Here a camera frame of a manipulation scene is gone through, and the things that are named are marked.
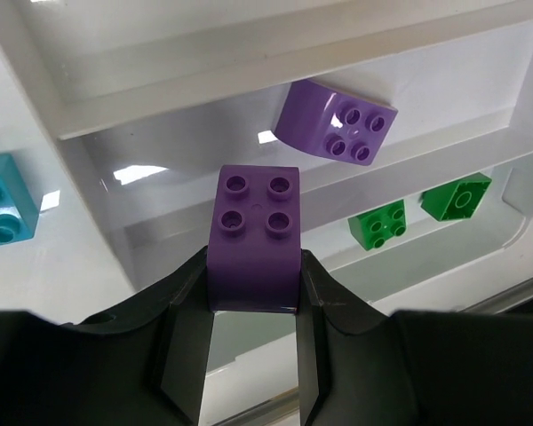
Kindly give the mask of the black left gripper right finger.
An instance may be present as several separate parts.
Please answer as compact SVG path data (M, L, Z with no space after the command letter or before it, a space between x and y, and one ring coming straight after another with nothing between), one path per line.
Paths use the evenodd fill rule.
M385 315L301 255L305 425L533 425L533 316Z

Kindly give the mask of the teal long lego brick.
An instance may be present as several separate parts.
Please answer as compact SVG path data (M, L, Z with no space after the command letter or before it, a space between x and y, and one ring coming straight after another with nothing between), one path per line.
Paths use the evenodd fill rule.
M0 154L0 246L30 240L39 208L11 154Z

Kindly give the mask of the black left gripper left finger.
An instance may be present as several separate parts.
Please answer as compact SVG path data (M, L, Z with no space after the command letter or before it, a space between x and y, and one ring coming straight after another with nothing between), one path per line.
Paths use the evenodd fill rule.
M78 324L0 311L0 425L195 425L213 321L204 251Z

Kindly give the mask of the purple square lego brick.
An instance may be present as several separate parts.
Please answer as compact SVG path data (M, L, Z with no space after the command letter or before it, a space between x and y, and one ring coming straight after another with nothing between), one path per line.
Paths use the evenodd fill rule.
M305 79L290 85L273 134L303 153L369 166L397 114L376 100Z

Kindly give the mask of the purple oval lego brick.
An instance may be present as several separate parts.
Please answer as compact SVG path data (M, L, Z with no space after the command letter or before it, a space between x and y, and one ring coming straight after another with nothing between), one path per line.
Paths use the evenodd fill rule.
M210 308L294 313L300 234L298 168L223 166L207 250Z

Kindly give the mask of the white compartment tray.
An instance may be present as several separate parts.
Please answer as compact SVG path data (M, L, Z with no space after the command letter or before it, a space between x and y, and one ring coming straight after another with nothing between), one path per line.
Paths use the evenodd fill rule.
M369 166L273 134L290 84L398 110ZM0 153L39 208L0 311L84 320L209 238L226 164L301 174L302 245L382 312L460 311L533 278L533 1L0 1ZM473 216L425 191L492 179ZM365 250L348 219L404 200Z

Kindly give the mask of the green rounded lego brick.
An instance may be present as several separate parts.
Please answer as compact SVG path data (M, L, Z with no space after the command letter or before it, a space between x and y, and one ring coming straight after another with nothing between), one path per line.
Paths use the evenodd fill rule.
M491 183L480 172L462 177L425 191L420 207L439 222L471 218Z

